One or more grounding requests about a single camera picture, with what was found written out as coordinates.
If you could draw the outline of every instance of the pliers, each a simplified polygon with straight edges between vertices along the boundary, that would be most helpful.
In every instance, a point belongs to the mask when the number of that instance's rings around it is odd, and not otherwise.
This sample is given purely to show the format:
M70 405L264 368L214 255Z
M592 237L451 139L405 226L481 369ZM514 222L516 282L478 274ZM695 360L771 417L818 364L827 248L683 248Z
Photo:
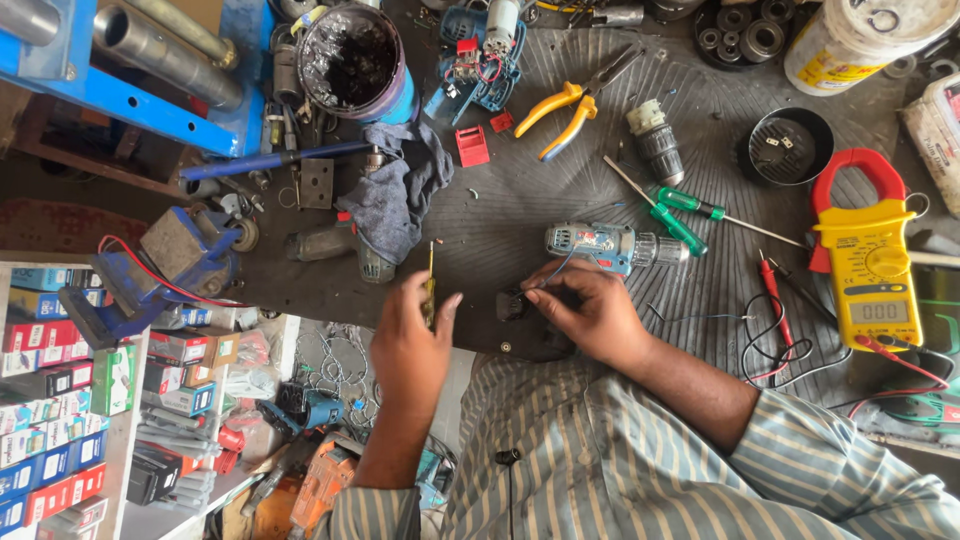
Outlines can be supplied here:
M517 124L514 130L514 136L520 137L526 133L526 131L530 129L530 126L533 126L537 120L543 118L548 112L571 105L582 97L583 99L580 101L580 105L577 106L576 112L573 113L573 120L570 120L570 125L566 127L560 136L553 139L553 142L544 148L543 152L540 152L540 161L546 163L552 160L580 133L581 128L584 127L584 122L586 122L588 118L592 120L596 117L597 108L593 96L604 86L612 83L631 63L643 56L645 52L646 50L643 49L640 43L634 43L630 47L627 47L616 60L603 66L600 68L600 71L597 71L593 75L593 78L585 84L586 89L580 85L574 85L570 81L565 81L564 91L544 99L530 109L527 117Z

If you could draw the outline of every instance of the cordless drill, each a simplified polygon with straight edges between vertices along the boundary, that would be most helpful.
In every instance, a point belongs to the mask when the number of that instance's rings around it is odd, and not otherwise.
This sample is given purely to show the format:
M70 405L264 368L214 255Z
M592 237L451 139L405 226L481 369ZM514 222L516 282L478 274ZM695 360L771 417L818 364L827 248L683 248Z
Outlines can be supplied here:
M550 255L573 257L596 263L608 272L627 278L635 267L677 266L690 258L690 248L680 240L637 233L614 223L558 223L546 230Z
M284 249L291 260L321 260L355 251L360 258L360 277L365 282L386 283L396 273L396 266L357 235L357 224L350 212L337 212L335 225L287 234Z

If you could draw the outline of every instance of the bench vise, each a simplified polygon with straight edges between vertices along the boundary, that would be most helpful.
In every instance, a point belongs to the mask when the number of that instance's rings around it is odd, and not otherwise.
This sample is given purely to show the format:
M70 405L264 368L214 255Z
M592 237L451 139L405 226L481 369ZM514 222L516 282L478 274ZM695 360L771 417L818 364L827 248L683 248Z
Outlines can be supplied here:
M137 255L174 286L205 298L216 296L238 265L230 246L243 232L228 227L229 219L222 212L172 207L140 238ZM116 347L124 337L143 332L163 311L194 301L150 277L125 251L91 256L90 265L113 295L112 304L92 306L79 287L64 287L58 295L94 350Z

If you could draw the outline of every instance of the workbench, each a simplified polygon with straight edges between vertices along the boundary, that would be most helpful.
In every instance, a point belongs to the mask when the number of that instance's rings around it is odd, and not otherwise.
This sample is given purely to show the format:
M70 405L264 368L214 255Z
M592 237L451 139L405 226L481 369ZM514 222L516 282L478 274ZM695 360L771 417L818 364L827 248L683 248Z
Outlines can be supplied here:
M418 86L425 86L429 95L437 83L434 69L439 46L436 27L431 32L414 24L410 15L416 16L419 9L417 0L385 4L403 37L413 79ZM555 17L552 22L547 20L548 15ZM482 125L491 160L466 169L460 168L456 154L455 128L427 119L444 148L453 154L456 171L450 186L434 195L423 241L399 267L396 282L426 267L429 240L443 241L435 245L438 304L453 292L465 294L457 313L454 346L489 353L499 352L501 344L509 343L511 355L528 360L549 360L558 355L543 344L546 321L538 314L509 323L498 321L494 314L496 292L517 286L550 259L543 247L544 231L550 224L613 222L665 234L662 225L649 215L649 206L603 162L604 155L615 159L622 140L623 159L646 171L640 174L628 169L628 174L641 187L656 186L649 169L640 163L623 117L648 99L660 100L678 139L686 172L679 188L726 207L732 217L797 240L802 240L813 225L808 202L810 184L779 190L759 187L744 178L734 157L734 144L763 115L779 108L803 107L829 122L836 150L875 149L894 164L908 188L930 195L929 212L910 224L908 233L934 229L960 240L955 222L948 217L937 189L900 127L896 110L905 105L904 80L876 75L838 96L817 98L787 82L780 59L749 73L727 73L707 66L693 50L691 19L668 26L647 20L639 33L549 28L564 24L565 18L542 12L540 20L528 30L519 62L523 76L507 105L517 122L539 100L560 91L564 81L584 83L629 43L640 39L646 54L596 96L596 119L588 120L578 138L554 160L540 163L537 154L564 129L572 117L572 107L548 114L522 138L514 138L512 131L493 132L489 120L494 113L470 106L456 129ZM357 135L356 128L350 126L337 133L343 140ZM328 136L327 143L332 142L337 140ZM338 160L338 195L352 188L362 159ZM284 256L286 234L336 219L332 210L282 208L276 196L286 185L291 185L289 177L277 174L266 192L268 209L257 215L259 244L253 252L242 255L239 277L244 286L234 289L232 298L311 319L375 327L390 286L362 282L356 255L309 263L289 261ZM479 197L474 199L469 189L476 190ZM284 204L290 203L289 190L287 195ZM864 207L876 201L876 193L862 174L848 169L838 175L832 198L838 207ZM617 202L626 205L615 206ZM673 213L707 242L709 253L679 268L639 268L626 281L644 326L654 335L742 379L739 355L747 342L745 324L751 325L753 334L769 326L772 319L768 306L759 311L757 320L747 323L733 318L663 323L646 304L656 306L668 319L741 314L750 298L764 292L756 267L759 250L798 272L808 287L817 285L828 306L832 305L823 276L814 280L805 272L808 255L804 250L727 222L707 221L675 210ZM838 358L845 349L836 330L791 289L782 286L780 292L794 336L806 336L814 342L810 358L791 364L786 371L797 375ZM760 345L775 351L779 334L773 331L765 337ZM749 354L750 374L771 368L761 360L759 355ZM784 391L821 405L837 405L877 391L893 368L892 362L883 362L877 356L854 354L845 364ZM960 439L948 442L960 446ZM930 444L942 446L942 441Z

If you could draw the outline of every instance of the grease bucket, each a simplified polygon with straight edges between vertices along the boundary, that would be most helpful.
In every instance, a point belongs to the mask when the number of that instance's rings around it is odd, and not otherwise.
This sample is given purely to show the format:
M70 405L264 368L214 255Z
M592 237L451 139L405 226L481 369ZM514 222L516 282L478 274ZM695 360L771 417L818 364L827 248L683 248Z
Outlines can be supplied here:
M913 54L960 18L960 0L826 0L790 45L786 77L814 96L838 94Z
M297 51L300 84L330 114L362 123L417 118L414 87L400 34L381 10L349 2L327 10Z

